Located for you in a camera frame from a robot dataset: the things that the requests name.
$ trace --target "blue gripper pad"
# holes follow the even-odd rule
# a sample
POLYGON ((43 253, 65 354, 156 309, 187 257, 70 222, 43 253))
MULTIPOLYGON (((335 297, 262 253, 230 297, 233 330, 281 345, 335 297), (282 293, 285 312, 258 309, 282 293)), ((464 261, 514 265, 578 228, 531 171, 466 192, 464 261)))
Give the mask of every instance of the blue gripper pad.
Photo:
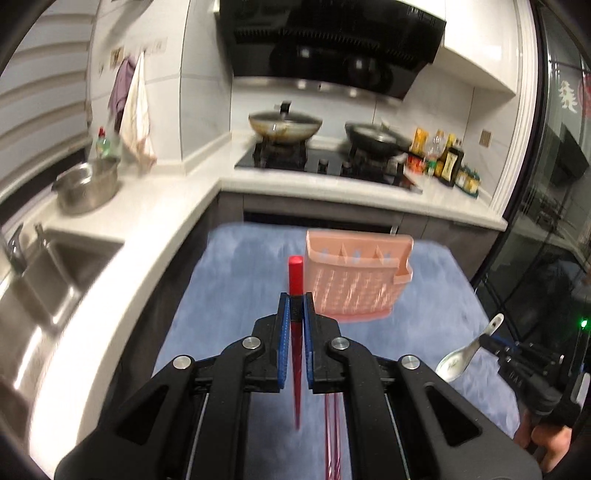
POLYGON ((308 388, 312 389, 314 384, 314 371, 313 371, 313 349, 312 349, 312 337, 310 334, 310 316, 308 312, 308 302, 306 296, 303 297, 304 309, 303 309, 303 322, 304 322, 304 345, 306 347, 306 377, 308 378, 308 388))
POLYGON ((287 378, 287 360, 290 349, 290 311, 290 298, 285 296, 281 336, 279 339, 279 348, 277 350, 277 381, 280 389, 285 387, 285 379, 287 378))

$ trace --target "kitchen cabinet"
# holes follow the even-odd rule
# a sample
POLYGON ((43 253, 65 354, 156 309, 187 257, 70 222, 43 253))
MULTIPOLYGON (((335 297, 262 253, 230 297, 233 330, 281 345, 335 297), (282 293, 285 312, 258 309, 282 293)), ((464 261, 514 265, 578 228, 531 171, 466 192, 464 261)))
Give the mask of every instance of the kitchen cabinet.
POLYGON ((403 216, 401 212, 362 205, 269 195, 245 195, 244 210, 247 212, 384 226, 394 228, 394 230, 400 225, 403 216))
POLYGON ((420 8, 424 12, 428 12, 431 15, 435 15, 436 17, 445 20, 446 10, 445 10, 445 2, 446 0, 401 0, 402 3, 412 5, 413 7, 420 8))
POLYGON ((421 238, 428 220, 429 218, 423 215, 405 213, 402 222, 400 222, 400 225, 398 226, 397 234, 410 235, 413 238, 421 238))
POLYGON ((514 0, 446 0, 434 64, 471 85, 516 94, 519 34, 514 0))
POLYGON ((497 231, 414 213, 294 197, 221 192, 214 225, 258 222, 410 235, 448 247, 468 280, 490 251, 497 231))
POLYGON ((217 196, 214 225, 244 221, 244 195, 242 193, 221 192, 217 196))
POLYGON ((421 240, 448 247, 468 280, 478 271, 499 232, 474 225, 430 218, 421 240))

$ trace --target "white tile wall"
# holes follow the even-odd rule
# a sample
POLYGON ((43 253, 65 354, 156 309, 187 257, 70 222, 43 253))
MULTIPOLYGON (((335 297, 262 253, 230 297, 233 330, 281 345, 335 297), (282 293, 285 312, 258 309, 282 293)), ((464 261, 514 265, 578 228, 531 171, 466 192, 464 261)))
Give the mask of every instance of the white tile wall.
POLYGON ((144 46, 164 40, 164 52, 146 55, 146 81, 180 74, 189 0, 127 1, 116 9, 105 8, 105 4, 117 3, 103 0, 99 7, 90 53, 93 99, 110 93, 113 88, 118 67, 111 69, 109 61, 111 51, 118 47, 123 47, 126 54, 137 55, 144 46))
POLYGON ((181 64, 181 150, 188 157, 230 128, 232 72, 211 0, 191 0, 181 64))
POLYGON ((345 140, 347 121, 382 120, 391 128, 414 136, 417 127, 435 134, 442 129, 464 139, 465 163, 476 168, 482 187, 494 194, 505 167, 517 121, 519 97, 474 88, 433 66, 417 76, 402 103, 352 99, 345 95, 297 90, 294 87, 232 86, 231 129, 250 129, 248 114, 273 109, 282 100, 292 108, 323 120, 318 135, 345 140), (483 129, 493 133, 490 148, 478 145, 483 129))
MULTIPOLYGON (((150 138, 156 158, 163 161, 180 161, 179 90, 180 77, 148 82, 148 107, 150 115, 150 138)), ((97 136, 100 127, 107 128, 112 146, 117 138, 112 133, 112 121, 108 117, 108 103, 111 93, 92 100, 92 124, 90 131, 97 136)), ((96 156, 94 145, 90 157, 96 156)))
POLYGON ((346 122, 371 123, 375 112, 375 100, 298 90, 295 87, 253 87, 234 83, 230 127, 232 130, 250 130, 250 113, 273 110, 283 100, 291 100, 293 111, 323 120, 317 135, 340 140, 347 138, 346 122))
POLYGON ((493 195, 505 168, 509 146, 493 140, 489 148, 481 147, 478 144, 479 138, 480 133, 475 141, 471 134, 467 134, 467 141, 463 145, 465 154, 462 163, 478 171, 481 188, 493 195))
POLYGON ((183 158, 230 129, 231 85, 216 79, 181 77, 183 158))
POLYGON ((189 0, 101 1, 90 54, 94 137, 108 124, 108 100, 118 70, 110 68, 111 50, 123 47, 125 54, 135 56, 148 47, 145 79, 154 151, 159 160, 181 160, 180 69, 188 8, 189 0), (165 48, 152 53, 157 40, 165 48))
POLYGON ((442 129, 446 135, 463 138, 473 91, 474 87, 428 65, 417 75, 400 106, 377 102, 375 122, 386 120, 411 139, 417 127, 429 135, 442 129))
POLYGON ((481 185, 493 195, 501 179, 513 140, 519 96, 474 89, 472 108, 464 136, 464 163, 480 174, 481 185), (492 133, 491 146, 479 144, 483 130, 492 133))
POLYGON ((323 120, 318 135, 346 139, 345 122, 382 120, 412 139, 417 127, 435 134, 438 129, 462 137, 474 88, 431 66, 425 67, 402 104, 386 100, 353 99, 345 95, 297 90, 294 87, 254 87, 235 83, 232 88, 232 129, 249 129, 248 114, 270 110, 282 100, 292 108, 323 120))
POLYGON ((150 137, 160 160, 180 160, 180 78, 146 85, 150 106, 150 137))
POLYGON ((181 72, 199 78, 226 79, 232 83, 232 71, 217 21, 213 0, 191 0, 187 14, 181 72))

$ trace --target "gas stove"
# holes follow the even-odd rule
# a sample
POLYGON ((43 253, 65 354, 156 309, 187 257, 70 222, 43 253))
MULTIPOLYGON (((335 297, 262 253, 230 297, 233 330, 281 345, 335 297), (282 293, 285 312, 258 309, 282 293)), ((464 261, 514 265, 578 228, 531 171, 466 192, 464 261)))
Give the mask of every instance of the gas stove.
POLYGON ((300 171, 383 183, 414 193, 423 191, 404 173, 387 170, 388 159, 371 158, 352 148, 343 151, 307 148, 305 142, 277 145, 259 142, 238 161, 235 168, 300 171))

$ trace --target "blue towel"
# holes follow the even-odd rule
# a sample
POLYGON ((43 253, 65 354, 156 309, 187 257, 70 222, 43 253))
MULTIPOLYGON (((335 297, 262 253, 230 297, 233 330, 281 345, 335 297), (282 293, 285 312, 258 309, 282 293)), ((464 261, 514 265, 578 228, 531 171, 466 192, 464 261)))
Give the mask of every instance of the blue towel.
MULTIPOLYGON (((280 293, 288 290, 287 259, 304 254, 305 238, 304 228, 248 223, 213 231, 154 371, 177 355, 218 355, 249 335, 257 318, 276 313, 280 293)), ((387 318, 342 323, 340 328, 343 336, 374 355, 398 359, 413 353, 435 369, 445 355, 480 335, 489 319, 447 248, 417 241, 410 264, 413 280, 387 318)), ((496 358, 479 351, 452 386, 512 437, 519 425, 517 403, 497 370, 496 358)), ((324 399, 306 389, 305 379, 302 383, 299 431, 294 428, 291 363, 280 394, 252 395, 246 479, 324 479, 324 399)), ((342 410, 341 470, 347 480, 351 473, 344 418, 342 410)))

